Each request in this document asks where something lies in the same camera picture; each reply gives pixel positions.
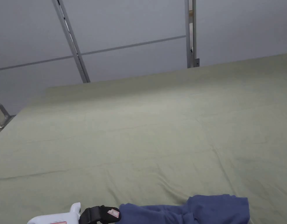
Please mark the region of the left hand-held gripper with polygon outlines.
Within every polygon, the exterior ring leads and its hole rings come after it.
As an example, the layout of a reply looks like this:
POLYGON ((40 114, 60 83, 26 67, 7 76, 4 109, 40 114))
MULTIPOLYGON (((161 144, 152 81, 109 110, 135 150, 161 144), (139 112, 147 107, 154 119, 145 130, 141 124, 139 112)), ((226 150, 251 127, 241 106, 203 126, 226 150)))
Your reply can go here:
POLYGON ((29 220, 28 224, 109 224, 121 220, 118 208, 95 206, 86 208, 82 214, 81 203, 73 203, 69 212, 36 216, 29 220))

